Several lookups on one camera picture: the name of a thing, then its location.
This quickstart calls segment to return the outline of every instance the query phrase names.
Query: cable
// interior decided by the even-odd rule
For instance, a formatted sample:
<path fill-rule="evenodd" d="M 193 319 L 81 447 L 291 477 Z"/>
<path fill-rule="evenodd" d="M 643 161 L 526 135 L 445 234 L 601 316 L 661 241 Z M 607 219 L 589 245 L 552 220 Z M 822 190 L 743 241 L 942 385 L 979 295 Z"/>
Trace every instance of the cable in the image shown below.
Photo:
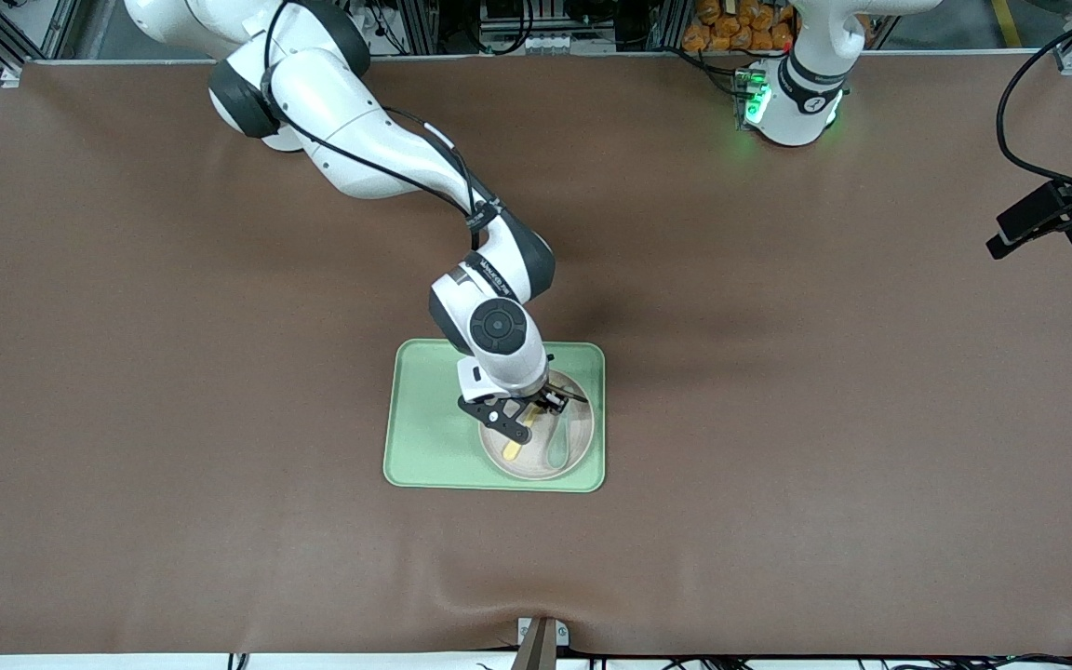
<path fill-rule="evenodd" d="M 473 10 L 474 8 L 476 8 L 476 5 L 477 5 L 477 0 L 468 0 L 465 3 L 465 8 L 467 8 L 467 10 Z M 476 38 L 476 35 L 474 35 L 474 31 L 472 30 L 472 27 L 471 27 L 472 23 L 474 23 L 474 21 L 471 20 L 471 18 L 473 17 L 473 14 L 470 13 L 468 11 L 465 12 L 465 14 L 463 16 L 465 26 L 463 27 L 462 30 L 465 33 L 465 38 L 467 38 L 468 42 L 471 42 L 471 44 L 473 44 L 473 46 L 476 47 L 476 49 L 479 50 L 482 54 L 492 54 L 492 55 L 495 55 L 495 56 L 506 56 L 507 54 L 511 54 L 511 53 L 518 50 L 521 46 L 524 45 L 524 43 L 527 42 L 527 39 L 532 36 L 532 34 L 533 34 L 533 28 L 536 27 L 536 10 L 535 10 L 535 8 L 533 8 L 533 0 L 524 0 L 524 8 L 526 9 L 527 29 L 526 30 L 524 29 L 524 16 L 525 16 L 525 14 L 523 12 L 520 12 L 520 14 L 519 14 L 519 34 L 516 35 L 516 41 L 511 42 L 511 46 L 507 46 L 506 49 L 504 49 L 503 51 L 495 51 L 494 49 L 492 49 L 492 47 L 489 47 L 489 46 L 486 46 L 485 44 L 482 44 L 482 42 L 479 41 L 479 39 Z M 477 20 L 477 25 L 479 25 L 479 27 L 482 26 L 481 18 L 479 18 L 479 20 Z"/>
<path fill-rule="evenodd" d="M 286 8 L 286 5 L 294 4 L 294 3 L 295 4 L 299 4 L 299 1 L 298 0 L 284 0 L 284 1 L 282 1 L 282 3 L 280 3 L 280 6 L 277 8 L 276 13 L 271 14 L 271 23 L 269 23 L 268 26 L 267 26 L 267 42 L 265 42 L 265 45 L 264 45 L 264 63 L 265 63 L 265 68 L 271 68 L 271 35 L 273 33 L 276 33 L 276 24 L 279 23 L 280 16 L 281 16 L 282 13 L 284 13 L 284 9 Z M 354 153 L 348 152 L 345 149 L 342 149 L 341 147 L 336 147 L 334 145 L 329 144 L 327 140 L 324 140 L 321 137 L 316 137 L 312 132 L 307 131 L 307 129 L 301 128 L 300 123 L 295 122 L 295 120 L 293 120 L 291 117 L 288 117 L 283 109 L 280 110 L 280 118 L 284 119 L 284 123 L 288 123 L 288 125 L 293 126 L 293 130 L 297 131 L 298 133 L 300 133 L 300 135 L 306 136 L 310 140 L 314 142 L 316 145 L 322 145 L 322 147 L 329 149 L 330 151 L 337 153 L 337 155 L 349 159 L 349 160 L 356 162 L 357 164 L 360 164 L 360 165 L 363 165 L 363 166 L 368 166 L 370 169 L 382 172 L 383 174 L 388 175 L 388 177 L 392 177 L 392 178 L 399 179 L 400 181 L 403 181 L 404 183 L 410 183 L 410 185 L 416 187 L 420 191 L 425 191 L 426 194 L 435 195 L 435 196 L 437 196 L 437 198 L 442 198 L 444 202 L 446 202 L 447 204 L 451 205 L 452 208 L 458 209 L 458 211 L 460 211 L 462 213 L 462 215 L 467 217 L 467 218 L 470 218 L 472 215 L 472 212 L 470 212 L 470 211 L 467 211 L 467 209 L 461 207 L 461 204 L 458 200 L 450 198 L 449 195 L 443 194 L 440 191 L 435 191 L 434 188 L 426 187 L 425 183 L 420 183 L 419 181 L 417 181 L 417 180 L 415 180 L 413 178 L 405 177 L 403 174 L 400 174 L 399 172 L 396 172 L 396 170 L 392 170 L 391 168 L 388 168 L 388 166 L 382 166 L 379 164 L 375 164 L 375 162 L 373 162 L 373 161 L 369 161 L 367 159 L 363 159 L 362 157 L 354 155 Z"/>
<path fill-rule="evenodd" d="M 280 23 L 280 14 L 288 8 L 288 4 L 296 4 L 297 0 L 282 0 L 276 13 L 271 14 L 271 23 L 267 25 L 267 41 L 264 42 L 264 71 L 271 69 L 271 35 L 276 34 L 276 25 Z"/>
<path fill-rule="evenodd" d="M 437 198 L 442 198 L 444 202 L 449 204 L 450 207 L 458 209 L 458 211 L 460 211 L 462 215 L 465 217 L 471 215 L 471 212 L 465 211 L 465 208 L 461 207 L 461 204 L 458 200 L 450 198 L 449 195 L 443 194 L 440 191 L 435 191 L 434 188 L 426 187 L 425 183 L 420 183 L 419 181 L 413 178 L 405 177 L 403 174 L 400 174 L 399 172 L 388 168 L 388 166 L 382 166 L 379 164 L 375 164 L 375 162 L 366 160 L 362 157 L 354 155 L 354 153 L 348 152 L 345 149 L 342 149 L 341 147 L 336 147 L 334 145 L 325 142 L 321 137 L 316 137 L 312 132 L 306 131 L 306 129 L 300 128 L 300 123 L 295 122 L 293 119 L 286 116 L 284 116 L 284 122 L 293 126 L 293 130 L 300 133 L 300 135 L 303 135 L 310 140 L 314 142 L 314 144 L 322 145 L 322 147 L 327 148 L 334 153 L 339 153 L 339 155 L 349 159 L 356 162 L 357 164 L 368 166 L 370 169 L 376 169 L 378 172 L 382 172 L 383 174 L 388 175 L 388 177 L 394 177 L 396 179 L 399 179 L 400 181 L 403 181 L 405 183 L 412 183 L 413 187 L 419 188 L 419 190 L 425 191 L 426 194 L 435 195 L 437 196 Z"/>
<path fill-rule="evenodd" d="M 378 26 L 378 30 L 384 31 L 384 38 L 387 39 L 388 43 L 394 47 L 396 51 L 399 51 L 400 56 L 407 56 L 407 50 L 403 47 L 403 42 L 397 38 L 396 31 L 391 29 L 390 23 L 387 21 L 386 14 L 384 14 L 384 5 L 382 0 L 370 0 L 367 4 L 370 8 L 370 15 L 375 18 L 375 25 Z"/>
<path fill-rule="evenodd" d="M 686 662 L 697 661 L 702 670 L 753 670 L 747 666 L 750 657 L 736 656 L 682 656 L 669 659 L 668 666 L 660 670 L 687 670 Z"/>
<path fill-rule="evenodd" d="M 455 160 L 458 161 L 458 172 L 460 172 L 461 177 L 465 181 L 465 202 L 468 204 L 468 213 L 466 214 L 466 217 L 473 215 L 474 185 L 470 181 L 470 169 L 467 166 L 465 166 L 465 158 L 461 155 L 461 152 L 458 150 L 458 147 L 456 147 L 455 142 L 452 142 L 452 139 L 449 139 L 446 133 L 438 131 L 438 129 L 435 128 L 432 123 L 427 122 L 427 120 L 421 119 L 420 117 L 414 115 L 412 111 L 405 109 L 399 109 L 399 107 L 384 107 L 384 110 L 388 111 L 388 114 L 400 115 L 405 119 L 412 120 L 413 123 L 417 123 L 421 128 L 425 128 L 425 131 L 428 132 L 429 135 L 434 136 L 443 145 L 449 148 L 449 152 L 452 153 Z M 477 234 L 477 232 L 472 232 L 471 242 L 468 242 L 468 245 L 471 245 L 473 251 L 477 251 L 477 248 L 479 248 L 479 242 L 480 242 L 479 234 Z"/>
<path fill-rule="evenodd" d="M 1012 76 L 1012 80 L 1008 81 L 1008 88 L 1004 88 L 1003 94 L 999 96 L 999 106 L 996 108 L 995 111 L 995 135 L 996 139 L 999 142 L 999 151 L 1003 153 L 1003 158 L 1011 161 L 1013 165 L 1017 166 L 1021 169 L 1028 170 L 1032 174 L 1039 174 L 1041 175 L 1041 177 L 1046 179 L 1069 183 L 1070 187 L 1072 187 L 1072 177 L 1069 177 L 1068 175 L 1064 174 L 1060 174 L 1059 172 L 1043 168 L 1043 166 L 1030 164 L 1030 162 L 1025 161 L 1021 157 L 1017 157 L 1016 153 L 1012 152 L 1012 149 L 1008 148 L 1008 136 L 1007 132 L 1004 132 L 1003 119 L 1004 119 L 1004 113 L 1008 110 L 1008 98 L 1012 96 L 1012 91 L 1016 88 L 1016 85 L 1019 84 L 1022 77 L 1024 77 L 1025 74 L 1028 73 L 1029 69 L 1031 69 L 1033 64 L 1037 63 L 1037 60 L 1041 60 L 1041 57 L 1054 50 L 1055 47 L 1058 46 L 1058 44 L 1068 41 L 1068 39 L 1071 38 L 1072 38 L 1072 29 L 1069 29 L 1063 33 L 1056 35 L 1056 38 L 1052 39 L 1049 43 L 1047 43 L 1045 46 L 1040 47 L 1040 49 L 1037 53 L 1031 55 L 1028 60 L 1025 60 L 1025 64 L 1019 65 L 1019 69 L 1018 71 L 1016 71 L 1016 74 Z"/>
<path fill-rule="evenodd" d="M 743 54 L 747 56 L 757 57 L 757 59 L 783 59 L 783 57 L 787 56 L 787 54 L 765 54 L 762 51 L 748 51 L 747 49 L 730 49 L 730 50 L 735 54 Z M 702 69 L 702 71 L 712 72 L 714 74 L 732 75 L 735 73 L 735 71 L 733 71 L 733 69 L 731 68 L 719 68 L 717 65 L 706 64 L 705 62 L 702 62 L 702 60 L 695 59 L 695 57 L 690 56 L 688 51 L 684 49 L 678 49 L 676 46 L 656 46 L 655 49 L 653 49 L 653 51 L 669 51 L 669 54 L 676 54 L 678 56 L 681 56 L 681 58 L 685 60 L 686 63 L 694 65 L 694 68 L 700 68 Z"/>
<path fill-rule="evenodd" d="M 714 85 L 715 88 L 718 88 L 718 90 L 721 90 L 727 95 L 730 95 L 732 98 L 739 98 L 740 96 L 739 93 L 733 92 L 733 89 L 727 88 L 726 85 L 723 85 L 723 81 L 719 81 L 718 79 L 716 79 L 717 75 L 714 72 L 712 72 L 711 69 L 710 69 L 710 65 L 708 65 L 705 63 L 705 60 L 702 58 L 702 53 L 701 51 L 697 53 L 697 62 L 702 64 L 702 72 L 705 73 L 706 79 L 710 79 L 710 84 Z M 733 76 L 733 73 L 731 73 L 729 75 L 726 74 L 726 73 L 723 73 L 723 75 L 724 76 Z"/>

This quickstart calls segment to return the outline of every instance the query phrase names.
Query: circular button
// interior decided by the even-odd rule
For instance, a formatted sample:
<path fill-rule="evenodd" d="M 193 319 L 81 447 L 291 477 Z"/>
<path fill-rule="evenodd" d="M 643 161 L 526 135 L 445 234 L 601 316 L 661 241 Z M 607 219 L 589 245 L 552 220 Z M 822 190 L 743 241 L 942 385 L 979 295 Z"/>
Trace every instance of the circular button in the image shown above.
<path fill-rule="evenodd" d="M 468 318 L 468 333 L 483 351 L 492 355 L 510 355 L 523 346 L 527 318 L 515 300 L 490 298 Z"/>
<path fill-rule="evenodd" d="M 490 338 L 505 338 L 511 332 L 511 317 L 507 316 L 507 313 L 504 313 L 503 310 L 495 310 L 492 313 L 486 314 L 483 321 L 486 334 L 490 336 Z"/>

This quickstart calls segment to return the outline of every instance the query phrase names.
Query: orange snack package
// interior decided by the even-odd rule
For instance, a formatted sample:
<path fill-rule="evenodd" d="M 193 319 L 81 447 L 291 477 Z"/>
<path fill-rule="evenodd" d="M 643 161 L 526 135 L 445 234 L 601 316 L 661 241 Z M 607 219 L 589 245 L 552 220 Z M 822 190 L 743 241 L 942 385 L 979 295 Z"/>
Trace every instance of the orange snack package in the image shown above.
<path fill-rule="evenodd" d="M 756 30 L 756 32 L 751 34 L 751 50 L 771 51 L 772 35 L 769 32 L 766 32 L 766 30 Z"/>
<path fill-rule="evenodd" d="M 788 25 L 772 26 L 772 47 L 780 51 L 792 49 L 792 31 L 788 30 Z"/>
<path fill-rule="evenodd" d="M 760 3 L 757 0 L 740 0 L 739 23 L 740 25 L 751 25 L 756 17 L 760 16 Z"/>
<path fill-rule="evenodd" d="M 739 24 L 739 17 L 727 14 L 727 16 L 718 18 L 718 23 L 714 25 L 714 35 L 715 38 L 731 38 L 739 32 L 740 27 L 742 26 Z"/>
<path fill-rule="evenodd" d="M 772 18 L 775 18 L 775 8 L 772 8 L 770 4 L 760 4 L 760 13 L 751 19 L 751 29 L 770 29 L 772 27 Z"/>
<path fill-rule="evenodd" d="M 718 0 L 697 0 L 697 18 L 703 25 L 714 25 L 723 17 L 723 4 Z"/>
<path fill-rule="evenodd" d="M 739 32 L 732 35 L 730 39 L 731 49 L 750 49 L 751 47 L 751 29 L 744 26 L 739 29 Z"/>
<path fill-rule="evenodd" d="M 690 25 L 685 29 L 685 39 L 681 40 L 681 49 L 686 51 L 703 51 L 710 44 L 710 26 Z"/>

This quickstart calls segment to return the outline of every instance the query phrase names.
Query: black cable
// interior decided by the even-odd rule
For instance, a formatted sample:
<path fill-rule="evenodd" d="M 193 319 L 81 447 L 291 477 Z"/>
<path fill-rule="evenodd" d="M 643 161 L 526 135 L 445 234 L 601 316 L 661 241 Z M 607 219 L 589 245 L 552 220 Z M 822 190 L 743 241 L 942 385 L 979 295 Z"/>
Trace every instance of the black cable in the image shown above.
<path fill-rule="evenodd" d="M 375 162 L 371 162 L 369 160 L 366 160 L 362 157 L 354 155 L 354 153 L 348 152 L 345 149 L 342 149 L 341 147 L 336 147 L 334 145 L 331 145 L 328 142 L 325 142 L 321 137 L 316 137 L 312 132 L 306 131 L 306 129 L 300 128 L 300 123 L 295 122 L 293 119 L 291 119 L 291 118 L 288 118 L 286 116 L 284 117 L 284 122 L 288 123 L 288 125 L 293 126 L 295 131 L 297 131 L 298 133 L 300 133 L 300 135 L 306 136 L 307 138 L 309 138 L 310 140 L 314 142 L 315 144 L 322 145 L 322 147 L 327 148 L 327 149 L 329 149 L 330 151 L 332 151 L 334 153 L 339 153 L 339 155 L 344 157 L 346 159 L 349 159 L 349 160 L 356 162 L 357 164 L 361 164 L 363 166 L 368 166 L 370 169 L 376 169 L 378 172 L 382 172 L 383 174 L 388 175 L 388 177 L 394 177 L 396 179 L 399 179 L 400 181 L 403 181 L 404 183 L 412 183 L 413 187 L 419 188 L 419 190 L 420 191 L 425 191 L 426 194 L 435 195 L 435 196 L 437 196 L 437 198 L 442 198 L 444 202 L 446 202 L 447 204 L 449 204 L 450 207 L 458 209 L 458 211 L 460 211 L 462 213 L 462 215 L 465 215 L 465 217 L 470 217 L 471 215 L 471 212 L 465 211 L 465 208 L 461 207 L 461 204 L 458 203 L 458 200 L 455 200 L 455 199 L 450 198 L 449 195 L 443 194 L 440 191 L 435 191 L 433 188 L 426 187 L 425 183 L 420 183 L 419 181 L 417 181 L 417 180 L 415 180 L 413 178 L 404 177 L 403 174 L 400 174 L 399 172 L 392 170 L 391 168 L 388 168 L 388 166 L 382 166 L 379 164 L 375 164 Z"/>
<path fill-rule="evenodd" d="M 1022 656 L 1009 656 L 995 662 L 987 662 L 987 666 L 1003 667 L 1012 662 L 1055 662 L 1058 666 L 1072 666 L 1072 658 L 1051 656 L 1051 654 L 1046 653 L 1026 653 L 1022 654 Z"/>
<path fill-rule="evenodd" d="M 730 49 L 735 54 L 743 54 L 747 56 L 757 57 L 757 59 L 783 59 L 787 54 L 765 54 L 762 51 L 748 51 L 747 49 Z M 732 75 L 735 73 L 731 68 L 719 68 L 717 65 L 706 64 L 702 60 L 695 59 L 694 56 L 689 55 L 689 51 L 684 49 L 678 49 L 676 46 L 656 46 L 653 51 L 669 51 L 669 54 L 676 54 L 681 56 L 686 63 L 694 65 L 694 68 L 700 68 L 702 71 L 712 72 L 714 74 L 728 74 Z"/>
<path fill-rule="evenodd" d="M 298 3 L 298 0 L 284 0 L 284 1 L 282 1 L 282 3 L 280 3 L 280 6 L 277 8 L 276 13 L 271 14 L 271 23 L 269 23 L 268 26 L 267 26 L 267 43 L 265 43 L 265 45 L 264 45 L 264 63 L 265 63 L 265 68 L 270 68 L 271 66 L 271 35 L 273 33 L 276 33 L 276 24 L 280 20 L 280 16 L 281 16 L 282 12 L 284 12 L 284 9 L 286 8 L 286 5 L 293 4 L 293 3 Z M 360 164 L 360 165 L 363 165 L 363 166 L 368 166 L 370 169 L 382 172 L 383 174 L 388 175 L 388 177 L 392 177 L 392 178 L 399 179 L 400 181 L 403 181 L 404 183 L 410 183 L 410 185 L 416 187 L 420 191 L 425 191 L 426 194 L 435 195 L 435 196 L 437 196 L 437 198 L 442 198 L 447 204 L 450 204 L 452 208 L 458 209 L 458 211 L 460 211 L 462 213 L 462 215 L 465 215 L 467 218 L 471 215 L 471 212 L 465 211 L 465 208 L 461 207 L 461 204 L 459 204 L 458 200 L 450 198 L 449 195 L 443 194 L 440 191 L 435 191 L 433 188 L 426 187 L 425 183 L 420 183 L 419 181 L 417 181 L 417 180 L 415 180 L 413 178 L 405 177 L 403 174 L 400 174 L 399 172 L 396 172 L 396 170 L 392 170 L 391 168 L 388 168 L 388 166 L 382 166 L 379 164 L 375 164 L 375 162 L 373 162 L 373 161 L 369 161 L 367 159 L 363 159 L 362 157 L 354 155 L 354 153 L 348 152 L 345 149 L 342 149 L 341 147 L 336 147 L 334 145 L 331 145 L 328 142 L 325 142 L 321 137 L 316 137 L 312 132 L 307 131 L 307 129 L 301 128 L 300 123 L 295 122 L 295 120 L 293 120 L 291 117 L 288 117 L 283 109 L 280 110 L 280 117 L 282 119 L 284 119 L 284 123 L 288 123 L 288 125 L 293 126 L 295 131 L 297 131 L 298 133 L 300 133 L 300 135 L 306 136 L 307 138 L 311 139 L 315 144 L 322 145 L 322 147 L 327 148 L 327 149 L 329 149 L 330 151 L 332 151 L 334 153 L 339 153 L 340 157 L 344 157 L 346 159 L 349 159 L 349 160 L 356 162 L 357 164 Z"/>
<path fill-rule="evenodd" d="M 448 142 L 448 144 L 446 145 L 447 147 L 449 147 L 449 145 L 452 144 L 452 140 L 449 139 L 446 133 L 441 132 L 440 129 L 437 129 L 437 126 L 434 126 L 432 123 L 427 122 L 427 120 L 421 119 L 420 117 L 414 115 L 412 111 L 405 109 L 399 109 L 399 107 L 384 107 L 384 110 L 388 111 L 388 114 L 400 115 L 401 117 L 410 120 L 410 122 L 416 123 L 420 128 L 425 129 L 425 132 L 428 132 L 429 135 L 433 135 L 435 138 L 437 138 L 437 140 L 441 142 L 443 145 L 446 145 L 446 143 Z M 452 155 L 455 155 L 455 160 L 458 161 L 458 165 L 456 166 L 458 166 L 458 172 L 460 172 L 461 177 L 465 181 L 465 203 L 467 203 L 468 205 L 468 213 L 466 215 L 473 215 L 474 185 L 470 181 L 470 169 L 467 166 L 465 166 L 465 158 L 461 155 L 461 152 L 458 150 L 458 147 L 456 147 L 456 145 L 449 147 L 449 152 L 452 153 Z M 474 251 L 477 251 L 477 233 L 471 234 L 471 245 L 474 248 Z"/>
<path fill-rule="evenodd" d="M 1041 177 L 1046 179 L 1069 183 L 1070 187 L 1072 187 L 1072 177 L 1069 177 L 1068 175 L 1064 174 L 1060 174 L 1059 172 L 1043 168 L 1043 166 L 1030 164 L 1030 162 L 1025 161 L 1021 157 L 1015 155 L 1015 153 L 1012 152 L 1012 149 L 1008 148 L 1008 136 L 1007 133 L 1004 132 L 1003 118 L 1004 118 L 1004 113 L 1008 110 L 1008 98 L 1012 96 L 1012 91 L 1016 88 L 1016 85 L 1019 84 L 1022 77 L 1024 77 L 1025 74 L 1028 73 L 1029 69 L 1031 69 L 1033 64 L 1037 63 L 1037 60 L 1041 60 L 1041 57 L 1054 50 L 1055 46 L 1058 46 L 1058 44 L 1068 41 L 1068 39 L 1071 38 L 1072 38 L 1072 29 L 1069 29 L 1063 33 L 1056 35 L 1056 38 L 1051 39 L 1049 43 L 1047 43 L 1045 46 L 1040 47 L 1040 49 L 1033 55 L 1031 55 L 1031 57 L 1029 57 L 1028 60 L 1025 60 L 1025 64 L 1019 65 L 1019 69 L 1018 71 L 1016 71 L 1016 74 L 1012 76 L 1012 80 L 1008 81 L 1008 88 L 1004 88 L 1003 94 L 999 96 L 999 106 L 996 108 L 995 111 L 996 139 L 998 139 L 999 142 L 999 151 L 1003 153 L 1003 158 L 1011 161 L 1013 165 L 1017 166 L 1021 169 L 1028 170 L 1032 174 L 1039 174 L 1041 175 Z"/>
<path fill-rule="evenodd" d="M 267 25 L 267 41 L 264 42 L 264 71 L 271 69 L 271 35 L 276 34 L 276 25 L 280 23 L 280 14 L 284 13 L 286 5 L 297 3 L 297 0 L 282 0 L 276 13 L 271 14 L 271 23 Z"/>
<path fill-rule="evenodd" d="M 465 5 L 467 5 L 467 8 L 470 8 L 471 10 L 473 10 L 473 9 L 477 8 L 477 0 L 468 0 L 468 2 L 465 3 Z M 511 54 L 511 53 L 518 50 L 521 46 L 524 45 L 524 43 L 527 42 L 527 39 L 531 38 L 532 34 L 533 34 L 533 28 L 536 27 L 536 8 L 535 8 L 535 5 L 533 5 L 533 0 L 524 0 L 524 9 L 526 10 L 527 27 L 526 27 L 526 29 L 524 29 L 524 16 L 525 16 L 525 14 L 523 12 L 520 12 L 520 14 L 519 14 L 519 34 L 516 35 L 516 41 L 511 42 L 511 46 L 507 46 L 506 49 L 504 49 L 503 51 L 495 51 L 494 49 L 492 49 L 492 47 L 489 47 L 489 46 L 486 46 L 485 44 L 482 44 L 482 42 L 480 41 L 480 39 L 478 39 L 478 38 L 476 38 L 476 35 L 474 35 L 472 23 L 477 23 L 477 25 L 479 25 L 479 27 L 481 27 L 482 21 L 481 21 L 481 18 L 478 18 L 476 21 L 471 21 L 470 18 L 473 17 L 473 14 L 471 14 L 471 13 L 464 13 L 463 17 L 462 17 L 463 20 L 464 20 L 464 23 L 465 23 L 465 26 L 464 26 L 464 29 L 463 29 L 463 32 L 465 33 L 465 38 L 467 38 L 468 42 L 471 42 L 471 44 L 473 44 L 473 46 L 477 50 L 479 50 L 480 53 L 482 53 L 482 54 L 493 54 L 495 56 L 506 56 L 507 54 Z"/>
<path fill-rule="evenodd" d="M 727 95 L 731 95 L 733 98 L 739 98 L 740 96 L 739 93 L 733 92 L 733 89 L 727 88 L 727 86 L 724 85 L 723 81 L 719 81 L 718 79 L 716 79 L 716 77 L 719 76 L 719 75 L 716 74 L 714 71 L 712 71 L 710 64 L 706 64 L 705 60 L 702 58 L 702 53 L 701 51 L 697 53 L 697 60 L 698 60 L 698 63 L 702 64 L 702 72 L 705 73 L 706 79 L 710 79 L 710 84 L 716 86 L 716 88 L 718 88 L 718 90 L 721 90 Z M 733 73 L 730 73 L 730 74 L 723 73 L 723 75 L 720 75 L 720 76 L 733 76 Z"/>
<path fill-rule="evenodd" d="M 387 42 L 391 44 L 391 47 L 394 47 L 396 51 L 399 51 L 400 56 L 406 56 L 407 50 L 404 49 L 404 43 L 400 42 L 400 39 L 396 35 L 396 31 L 391 29 L 390 23 L 387 23 L 382 0 L 370 0 L 370 4 L 367 5 L 370 8 L 370 15 L 375 18 L 375 25 L 378 26 L 378 30 L 384 31 L 384 38 L 387 39 Z"/>

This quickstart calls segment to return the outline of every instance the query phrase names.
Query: floor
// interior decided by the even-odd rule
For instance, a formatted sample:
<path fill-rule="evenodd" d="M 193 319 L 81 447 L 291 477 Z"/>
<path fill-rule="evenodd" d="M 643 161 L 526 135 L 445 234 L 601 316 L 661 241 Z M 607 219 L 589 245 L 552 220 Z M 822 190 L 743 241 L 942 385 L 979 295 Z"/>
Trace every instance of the floor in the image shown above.
<path fill-rule="evenodd" d="M 131 23 L 122 0 L 86 0 L 90 4 L 85 30 L 73 41 L 77 57 L 101 60 L 185 60 L 203 55 L 163 46 Z M 1046 0 L 1034 0 L 1043 3 Z M 55 0 L 29 0 L 15 12 L 32 14 Z M 1001 21 L 998 17 L 1012 20 Z M 889 39 L 888 49 L 1000 49 L 1041 46 L 1061 29 L 1056 14 L 1028 0 L 943 0 L 935 10 L 905 17 Z M 38 29 L 27 26 L 27 31 Z"/>

